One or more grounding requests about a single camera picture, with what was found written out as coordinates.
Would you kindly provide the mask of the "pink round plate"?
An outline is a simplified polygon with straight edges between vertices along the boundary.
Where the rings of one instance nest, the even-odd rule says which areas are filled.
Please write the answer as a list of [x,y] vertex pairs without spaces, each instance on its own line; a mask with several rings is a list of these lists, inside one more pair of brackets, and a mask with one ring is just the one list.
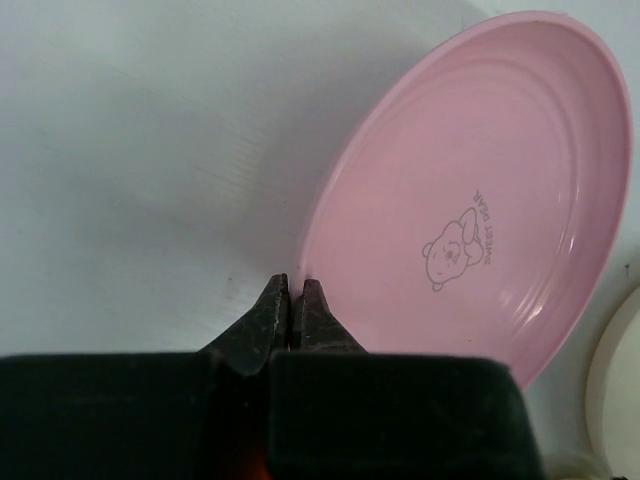
[[505,14],[407,72],[322,187],[292,289],[372,352],[483,356],[522,387],[585,310],[631,173],[622,71],[568,15]]

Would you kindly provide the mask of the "cream white round plate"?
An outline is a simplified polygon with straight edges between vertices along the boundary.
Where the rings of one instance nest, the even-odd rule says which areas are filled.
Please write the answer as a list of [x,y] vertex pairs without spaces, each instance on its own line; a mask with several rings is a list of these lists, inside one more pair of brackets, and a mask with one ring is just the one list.
[[595,454],[612,477],[639,477],[639,292],[620,306],[594,352],[585,418]]

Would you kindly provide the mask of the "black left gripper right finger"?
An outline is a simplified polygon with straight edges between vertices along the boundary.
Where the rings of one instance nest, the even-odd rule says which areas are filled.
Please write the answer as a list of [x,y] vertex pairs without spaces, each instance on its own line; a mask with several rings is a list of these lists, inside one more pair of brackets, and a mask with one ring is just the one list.
[[291,349],[315,353],[365,352],[332,314],[318,280],[307,279],[302,294],[294,303]]

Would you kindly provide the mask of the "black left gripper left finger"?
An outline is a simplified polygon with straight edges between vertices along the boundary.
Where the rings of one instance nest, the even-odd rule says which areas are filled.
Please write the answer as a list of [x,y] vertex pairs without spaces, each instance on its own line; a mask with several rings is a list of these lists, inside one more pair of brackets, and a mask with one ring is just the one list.
[[255,304],[201,352],[211,354],[241,376],[254,376],[273,350],[287,347],[289,316],[288,277],[284,273],[273,275]]

